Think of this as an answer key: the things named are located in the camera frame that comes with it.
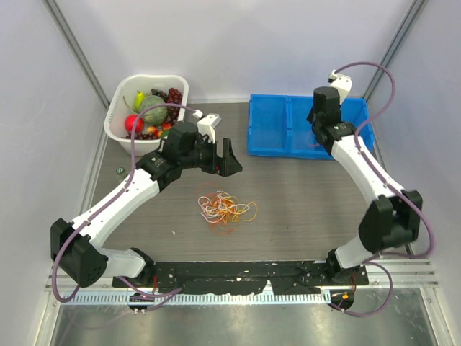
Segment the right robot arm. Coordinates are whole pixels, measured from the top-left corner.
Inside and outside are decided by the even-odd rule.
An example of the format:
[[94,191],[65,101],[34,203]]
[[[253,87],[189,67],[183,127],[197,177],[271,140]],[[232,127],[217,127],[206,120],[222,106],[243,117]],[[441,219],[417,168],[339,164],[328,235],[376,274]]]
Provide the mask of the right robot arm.
[[419,236],[422,196],[407,191],[377,163],[356,128],[341,119],[337,88],[318,87],[307,117],[317,142],[340,163],[362,193],[368,207],[351,241],[326,258],[329,282],[340,285],[366,260],[387,249],[403,247]]

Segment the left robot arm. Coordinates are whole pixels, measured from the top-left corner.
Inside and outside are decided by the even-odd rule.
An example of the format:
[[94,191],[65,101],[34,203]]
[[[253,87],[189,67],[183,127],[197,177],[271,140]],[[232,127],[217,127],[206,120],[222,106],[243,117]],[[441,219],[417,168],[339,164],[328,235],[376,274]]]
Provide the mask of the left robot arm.
[[118,276],[129,278],[139,288],[148,286],[153,268],[144,253],[106,249],[104,243],[131,213],[178,180],[184,170],[201,169],[222,177],[242,171],[230,139],[223,139],[223,153],[217,153],[219,122],[219,115],[206,115],[197,123],[177,123],[162,144],[143,155],[127,178],[94,207],[70,222],[55,221],[50,228],[55,265],[80,288]]

